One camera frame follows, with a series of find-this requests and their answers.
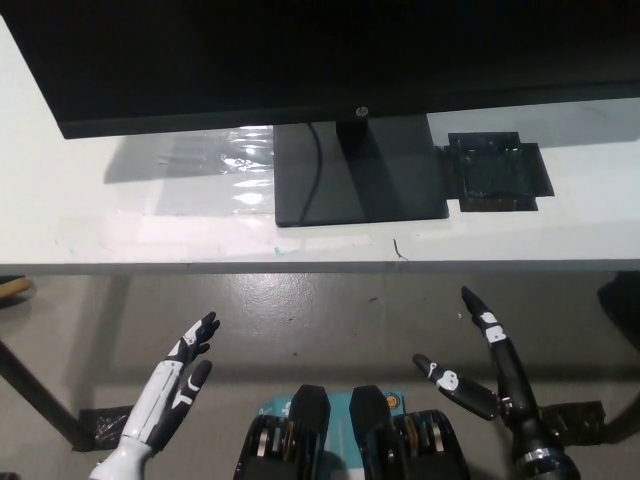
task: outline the robotic arm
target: robotic arm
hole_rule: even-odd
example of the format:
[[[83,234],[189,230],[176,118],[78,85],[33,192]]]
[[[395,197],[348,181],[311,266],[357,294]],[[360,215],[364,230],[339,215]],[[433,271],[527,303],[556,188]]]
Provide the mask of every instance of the robotic arm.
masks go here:
[[[220,326],[215,312],[198,320],[178,340],[147,382],[124,427],[118,447],[91,472],[90,480],[142,480],[147,460],[162,451],[189,413],[211,371],[200,362],[180,383],[185,368],[201,353]]]
[[[462,299],[489,347],[497,370],[498,393],[443,368],[425,355],[414,355],[414,363],[451,401],[485,420],[502,418],[513,434],[511,458],[520,478],[579,480],[577,467],[540,416],[527,375],[504,327],[467,287],[462,288]]]

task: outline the black monitor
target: black monitor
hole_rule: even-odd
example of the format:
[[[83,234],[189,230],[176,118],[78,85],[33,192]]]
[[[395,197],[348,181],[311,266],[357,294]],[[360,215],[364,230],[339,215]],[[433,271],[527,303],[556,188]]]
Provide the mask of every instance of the black monitor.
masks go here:
[[[426,113],[640,96],[634,4],[0,0],[0,12],[66,138],[275,125],[276,221],[295,226],[446,217]]]

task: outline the monitor base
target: monitor base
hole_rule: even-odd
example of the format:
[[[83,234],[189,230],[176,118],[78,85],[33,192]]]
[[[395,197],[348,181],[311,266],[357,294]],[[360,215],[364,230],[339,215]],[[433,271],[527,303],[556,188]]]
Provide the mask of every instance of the monitor base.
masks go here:
[[[280,227],[449,216],[426,115],[273,127]]]

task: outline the cable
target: cable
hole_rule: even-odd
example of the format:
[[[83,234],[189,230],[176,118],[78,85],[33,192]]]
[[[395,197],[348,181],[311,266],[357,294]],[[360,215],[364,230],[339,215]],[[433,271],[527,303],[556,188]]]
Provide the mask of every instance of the cable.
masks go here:
[[[307,123],[307,127],[309,127],[309,131],[311,135],[313,135],[313,141],[316,144],[316,150],[318,152],[316,156],[316,176],[313,179],[313,185],[311,185],[311,190],[309,191],[309,196],[307,197],[307,201],[304,203],[304,207],[302,208],[302,213],[300,214],[300,220],[298,221],[298,226],[302,226],[304,221],[307,218],[307,214],[309,213],[309,208],[311,208],[311,204],[316,196],[316,192],[318,190],[318,185],[320,184],[320,178],[322,177],[322,166],[324,164],[324,155],[322,154],[322,145],[320,144],[320,137],[318,136],[318,132],[316,132],[315,127],[311,123]]]

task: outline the gray floor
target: gray floor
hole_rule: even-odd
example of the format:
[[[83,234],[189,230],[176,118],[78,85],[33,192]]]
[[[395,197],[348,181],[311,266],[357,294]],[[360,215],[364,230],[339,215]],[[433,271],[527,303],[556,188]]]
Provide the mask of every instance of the gray floor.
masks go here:
[[[195,319],[223,321],[208,385],[150,480],[230,479],[256,407],[302,383],[331,391],[401,388],[409,409],[440,408],[478,479],[507,478],[505,431],[441,397],[411,364],[417,351],[489,380],[485,345],[459,288],[506,324],[541,404],[601,399],[615,416],[640,391],[640,356],[606,319],[608,274],[215,275],[40,277],[0,310],[0,336],[72,408],[133,403],[155,363]],[[0,470],[85,479],[104,453],[77,454],[0,381]],[[638,437],[572,448],[586,479],[637,478]]]

